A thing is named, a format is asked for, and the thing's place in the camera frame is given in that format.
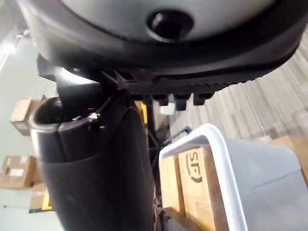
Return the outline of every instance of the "gray carpet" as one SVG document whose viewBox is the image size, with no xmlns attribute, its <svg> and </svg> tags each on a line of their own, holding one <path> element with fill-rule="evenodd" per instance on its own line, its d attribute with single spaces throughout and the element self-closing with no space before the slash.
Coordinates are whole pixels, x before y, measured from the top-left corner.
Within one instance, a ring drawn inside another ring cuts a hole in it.
<svg viewBox="0 0 308 231">
<path fill-rule="evenodd" d="M 233 139 L 308 136 L 308 30 L 296 54 L 274 72 L 216 92 L 203 106 L 190 98 L 185 112 L 169 117 L 171 135 L 190 126 L 216 125 Z"/>
</svg>

